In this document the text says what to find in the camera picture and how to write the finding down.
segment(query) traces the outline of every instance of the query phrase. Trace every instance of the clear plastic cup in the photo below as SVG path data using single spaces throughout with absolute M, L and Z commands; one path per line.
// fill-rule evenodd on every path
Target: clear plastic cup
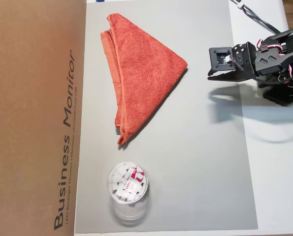
M 141 175 L 138 175 L 138 174 L 141 174 L 143 176 L 142 180 L 139 179 L 139 177 Z M 132 185 L 130 185 L 130 183 L 128 181 L 134 181 L 134 184 L 136 184 L 136 186 L 139 184 L 140 180 L 140 185 L 142 187 L 142 190 L 140 192 L 137 192 L 135 195 L 134 195 L 134 200 L 133 201 L 129 201 L 128 198 L 124 199 L 124 198 L 121 198 L 119 197 L 118 195 L 116 195 L 117 193 L 117 190 L 113 190 L 113 184 L 114 183 L 117 183 L 117 186 L 119 188 L 119 185 L 121 183 L 121 181 L 117 182 L 118 179 L 117 178 L 120 178 L 119 176 L 121 177 L 126 177 L 126 175 L 129 175 L 128 179 L 127 179 L 127 182 L 124 183 L 124 179 L 121 179 L 122 180 L 122 183 L 124 183 L 125 185 L 125 188 L 128 188 L 129 187 L 129 190 L 126 190 L 125 188 L 122 190 L 123 192 L 124 191 L 128 191 L 129 193 L 133 194 L 136 190 L 136 188 L 132 188 L 130 189 L 130 187 Z M 121 162 L 119 164 L 117 164 L 109 173 L 108 175 L 108 179 L 107 179 L 107 188 L 108 188 L 108 191 L 110 193 L 110 196 L 118 203 L 120 204 L 132 204 L 132 203 L 136 203 L 138 202 L 143 196 L 144 194 L 146 193 L 147 191 L 147 188 L 148 188 L 148 185 L 149 185 L 149 177 L 148 177 L 148 174 L 147 172 L 145 171 L 144 168 L 142 168 L 140 165 L 138 165 L 137 163 L 135 162 L 131 162 L 131 161 L 125 161 L 125 162 Z

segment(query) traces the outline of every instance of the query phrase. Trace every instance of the white eraser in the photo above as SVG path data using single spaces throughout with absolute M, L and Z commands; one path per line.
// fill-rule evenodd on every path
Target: white eraser
M 126 184 L 127 181 L 128 181 L 128 180 L 127 180 L 126 178 L 122 178 L 122 179 L 121 179 L 121 182 L 122 182 L 123 184 Z
M 121 190 L 123 190 L 125 188 L 125 184 L 124 183 L 119 183 L 119 185 L 118 185 L 118 189 L 121 189 Z
M 125 176 L 125 174 L 127 173 L 127 170 L 125 169 L 125 167 L 123 165 L 119 166 L 117 171 L 121 175 L 121 177 Z
M 129 192 L 127 190 L 123 190 L 121 198 L 125 200 L 127 199 L 128 196 L 129 196 Z
M 122 196 L 122 193 L 123 193 L 123 190 L 122 189 L 118 189 L 117 192 L 116 192 L 116 195 L 118 197 L 121 197 Z
M 135 175 L 135 178 L 138 178 L 138 179 L 142 180 L 144 178 L 144 176 L 141 173 L 137 173 Z
M 127 170 L 128 168 L 130 168 L 130 165 L 127 163 L 127 164 L 124 164 L 124 167 Z
M 139 192 L 139 193 L 138 193 L 138 195 L 139 195 L 139 196 L 142 196 L 142 195 L 143 195 L 143 193 L 144 193 L 144 191 L 143 191 L 143 190 L 141 190 L 141 192 Z
M 142 191 L 142 185 L 137 185 L 136 186 L 136 191 L 141 192 Z
M 134 169 L 135 169 L 135 167 L 130 167 L 128 170 L 128 173 L 131 175 Z
M 117 183 L 113 183 L 111 185 L 111 187 L 112 187 L 112 190 L 117 190 L 118 189 L 118 184 Z
M 129 195 L 128 195 L 128 201 L 134 201 L 134 197 L 135 197 L 135 194 L 133 194 L 133 193 L 129 193 Z
M 138 167 L 136 168 L 136 172 L 142 173 L 142 172 L 143 172 L 143 170 L 142 170 L 142 168 L 141 168 L 141 167 L 139 167 L 139 166 L 138 166 Z
M 128 179 L 128 178 L 130 177 L 130 175 L 131 175 L 131 173 L 128 171 L 128 172 L 126 173 L 126 175 L 124 176 L 124 178 L 125 178 L 125 179 Z
M 113 181 L 114 183 L 118 183 L 118 182 L 120 182 L 121 179 L 122 179 L 122 176 L 120 176 L 119 174 L 116 174 L 116 175 L 112 176 L 112 181 Z
M 129 166 L 132 167 L 132 168 L 135 168 L 135 167 L 136 167 L 136 164 L 134 164 L 134 163 L 128 163 L 128 164 L 129 164 Z

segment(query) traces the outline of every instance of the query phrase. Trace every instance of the plastic container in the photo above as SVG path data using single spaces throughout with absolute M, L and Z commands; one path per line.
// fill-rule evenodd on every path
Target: plastic container
M 124 181 L 124 177 L 126 177 L 126 175 L 129 175 L 127 181 Z M 124 183 L 124 189 L 122 190 L 122 192 L 124 193 L 123 196 L 126 196 L 129 192 L 131 194 L 134 194 L 134 192 L 137 190 L 137 187 L 139 187 L 138 185 L 141 185 L 141 191 L 138 191 L 135 195 L 134 195 L 134 200 L 133 201 L 128 201 L 128 198 L 123 199 L 121 198 L 119 195 L 121 195 L 121 191 L 119 191 L 118 195 L 117 190 L 113 189 L 113 186 L 115 187 L 115 182 L 117 183 L 117 186 L 119 188 L 119 184 Z M 109 173 L 108 175 L 108 179 L 107 179 L 107 188 L 108 191 L 110 193 L 110 196 L 118 203 L 120 204 L 132 204 L 132 203 L 136 203 L 138 202 L 146 193 L 147 189 L 148 189 L 148 185 L 149 185 L 149 177 L 147 172 L 145 171 L 144 168 L 142 168 L 140 165 L 138 165 L 135 162 L 131 162 L 131 161 L 125 161 L 125 162 L 121 162 L 119 164 L 117 164 Z

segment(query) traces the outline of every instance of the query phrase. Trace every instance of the red wire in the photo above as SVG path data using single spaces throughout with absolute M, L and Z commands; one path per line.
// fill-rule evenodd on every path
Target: red wire
M 257 48 L 258 48 L 258 50 L 260 50 L 260 47 L 258 46 L 259 43 L 260 43 L 260 41 L 262 41 L 262 39 L 259 39 L 259 41 L 258 41 L 258 43 L 257 43 Z

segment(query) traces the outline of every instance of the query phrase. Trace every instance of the white table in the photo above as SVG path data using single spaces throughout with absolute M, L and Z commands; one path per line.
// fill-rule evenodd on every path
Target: white table
M 262 19 L 288 29 L 282 0 L 245 0 Z M 254 45 L 272 35 L 229 0 L 234 44 Z M 243 120 L 258 219 L 258 230 L 109 233 L 111 236 L 233 236 L 293 234 L 293 105 L 280 107 L 257 95 L 257 84 L 240 83 Z

